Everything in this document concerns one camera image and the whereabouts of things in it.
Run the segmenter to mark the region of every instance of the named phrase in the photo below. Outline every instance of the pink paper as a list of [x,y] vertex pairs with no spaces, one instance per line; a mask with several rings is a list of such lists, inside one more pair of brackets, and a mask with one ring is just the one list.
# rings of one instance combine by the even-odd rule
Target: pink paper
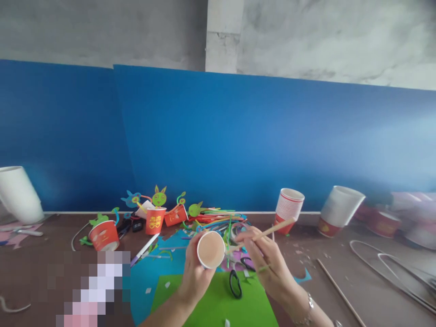
[[[26,230],[34,231],[34,230],[37,230],[41,225],[42,224],[33,225],[32,228],[28,228]],[[17,227],[17,228],[19,228],[21,226],[26,226],[26,225],[23,225],[23,223],[20,223],[20,222],[15,222],[15,223],[7,224],[7,225],[0,225],[0,229],[10,228],[10,227]],[[28,235],[26,235],[26,234],[16,234],[16,233],[14,233],[12,231],[11,232],[0,232],[0,242],[8,241],[7,245],[14,245],[14,250],[21,247],[20,246],[20,242],[22,240],[24,240],[26,237],[28,237]]]

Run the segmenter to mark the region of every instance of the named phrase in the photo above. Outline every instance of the black scissors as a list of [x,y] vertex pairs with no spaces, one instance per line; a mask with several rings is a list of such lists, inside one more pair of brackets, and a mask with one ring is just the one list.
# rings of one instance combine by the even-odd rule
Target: black scissors
[[[229,278],[230,290],[232,291],[233,296],[235,296],[235,298],[237,298],[239,300],[242,298],[242,288],[241,288],[241,283],[239,281],[238,274],[236,273],[236,270],[235,270],[236,264],[239,263],[239,264],[243,265],[245,269],[252,271],[252,272],[256,272],[256,270],[252,266],[247,264],[247,262],[246,262],[247,260],[251,261],[251,259],[248,257],[241,258],[241,260],[237,260],[230,255],[226,255],[226,258],[232,262],[232,267],[233,267],[233,269],[230,271],[230,278]],[[233,288],[233,284],[232,284],[233,280],[236,280],[236,282],[237,282],[237,285],[238,285],[237,290],[235,290]]]

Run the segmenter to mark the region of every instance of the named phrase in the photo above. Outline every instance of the green foam sheet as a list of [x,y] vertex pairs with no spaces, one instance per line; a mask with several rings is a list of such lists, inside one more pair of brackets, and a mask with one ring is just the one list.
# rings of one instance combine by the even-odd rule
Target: green foam sheet
[[[237,272],[241,281],[243,297],[235,299],[229,285],[228,272],[216,272],[206,294],[197,304],[194,312],[183,326],[223,327],[225,320],[231,326],[278,326],[265,290],[260,282],[245,281],[244,272]],[[163,304],[182,283],[182,275],[164,275],[159,277],[151,312]]]

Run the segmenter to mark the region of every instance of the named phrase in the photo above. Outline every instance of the tabletop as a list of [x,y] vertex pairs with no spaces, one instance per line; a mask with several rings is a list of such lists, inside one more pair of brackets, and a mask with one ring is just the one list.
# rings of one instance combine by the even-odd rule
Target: tabletop
[[[27,237],[16,250],[9,246],[0,247],[0,294],[6,298],[10,308],[32,302],[24,312],[6,314],[0,311],[0,321],[5,326],[28,326],[36,319],[46,322],[46,326],[55,325],[55,315],[60,317],[64,313],[64,302],[74,301],[73,290],[83,288],[83,277],[92,274],[90,267],[98,261],[92,247],[79,243],[81,237],[88,235],[89,226],[75,239],[76,253],[71,251],[70,245],[72,237],[94,218],[95,215],[86,214],[53,215],[38,229],[44,236]],[[261,230],[271,226],[269,218],[256,215],[248,218]],[[162,235],[169,237],[176,229],[177,226],[164,228]],[[127,255],[133,258],[149,239],[144,231],[129,232],[117,251],[130,251]],[[331,319],[337,319],[343,326],[359,326],[359,323],[316,262],[317,258],[367,326],[435,326],[434,315],[382,280],[351,251],[349,242],[354,239],[436,274],[436,252],[410,248],[401,238],[379,237],[361,224],[352,224],[331,239],[320,235],[315,227],[300,225],[295,225],[289,236],[275,233],[275,241],[291,273],[302,278],[307,268],[312,280],[302,286]],[[383,270],[374,251],[359,244],[356,249],[377,269],[387,271]],[[410,276],[402,277],[408,278],[410,287],[432,300]],[[270,303],[279,325],[292,325],[281,306],[273,299]],[[113,311],[118,314],[102,317],[107,326],[133,326],[128,303],[127,306],[123,303],[120,308],[114,307]]]

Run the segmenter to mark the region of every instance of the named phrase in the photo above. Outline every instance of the concrete wall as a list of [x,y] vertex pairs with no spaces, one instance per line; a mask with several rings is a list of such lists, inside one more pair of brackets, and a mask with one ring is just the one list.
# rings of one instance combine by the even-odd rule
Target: concrete wall
[[0,59],[204,70],[205,0],[2,0]]
[[241,27],[214,36],[208,22],[206,63],[225,40],[212,71],[436,89],[435,0],[244,0],[225,19]]

